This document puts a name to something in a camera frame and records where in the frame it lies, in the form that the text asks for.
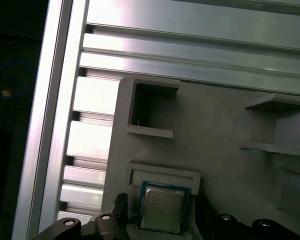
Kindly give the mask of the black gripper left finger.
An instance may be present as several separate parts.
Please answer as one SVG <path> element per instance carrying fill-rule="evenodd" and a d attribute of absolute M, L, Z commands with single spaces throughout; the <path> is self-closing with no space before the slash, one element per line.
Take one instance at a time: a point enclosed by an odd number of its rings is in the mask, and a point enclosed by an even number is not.
<path fill-rule="evenodd" d="M 93 216 L 82 224 L 77 218 L 62 218 L 36 236 L 37 240 L 128 240 L 128 195 L 120 193 L 110 212 Z"/>

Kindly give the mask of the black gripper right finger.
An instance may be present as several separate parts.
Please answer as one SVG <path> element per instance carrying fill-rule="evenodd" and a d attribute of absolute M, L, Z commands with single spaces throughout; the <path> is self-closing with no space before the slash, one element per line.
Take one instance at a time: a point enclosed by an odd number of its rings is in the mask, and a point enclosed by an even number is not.
<path fill-rule="evenodd" d="M 300 233 L 268 218 L 250 226 L 229 213 L 219 213 L 204 191 L 195 197 L 195 224 L 204 240 L 300 240 Z"/>

